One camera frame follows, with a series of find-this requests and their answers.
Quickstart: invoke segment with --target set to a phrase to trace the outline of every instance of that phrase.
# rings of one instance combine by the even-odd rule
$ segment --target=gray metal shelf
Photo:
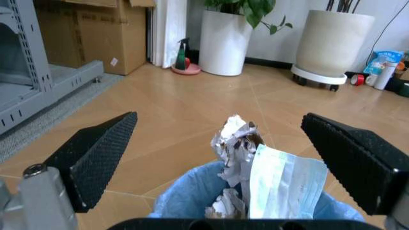
[[[102,73],[49,65],[32,0],[0,0],[0,134]]]

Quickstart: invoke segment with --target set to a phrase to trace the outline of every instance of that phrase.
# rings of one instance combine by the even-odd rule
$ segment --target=wooden floor
[[[308,112],[371,129],[409,153],[409,99],[394,93],[350,84],[338,92],[302,87],[287,70],[254,65],[238,77],[220,77],[181,76],[146,64],[0,165],[1,177],[15,191],[27,166],[42,162],[78,129],[127,111],[138,112],[137,128],[100,203],[78,215],[82,230],[147,215],[176,178],[216,158],[209,142],[236,113],[254,121],[269,146],[299,156],[319,158],[300,129]],[[330,174],[325,189],[356,207]],[[366,219],[383,226],[382,217]]]

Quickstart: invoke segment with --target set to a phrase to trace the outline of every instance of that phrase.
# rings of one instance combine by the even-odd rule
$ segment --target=red tape roll
[[[365,77],[362,74],[355,74],[351,78],[351,85],[360,86],[364,81]]]

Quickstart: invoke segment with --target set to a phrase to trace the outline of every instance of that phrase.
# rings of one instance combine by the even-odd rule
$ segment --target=gray rug
[[[0,135],[0,162],[4,162],[33,140],[39,138],[123,77],[103,74],[100,83],[89,82],[81,88]]]

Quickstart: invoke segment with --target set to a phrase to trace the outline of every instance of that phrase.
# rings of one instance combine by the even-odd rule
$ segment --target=pink saucer
[[[175,68],[175,65],[171,67],[172,71],[182,75],[195,75],[200,73],[200,67],[196,64],[190,64],[189,67],[185,70],[180,70]]]

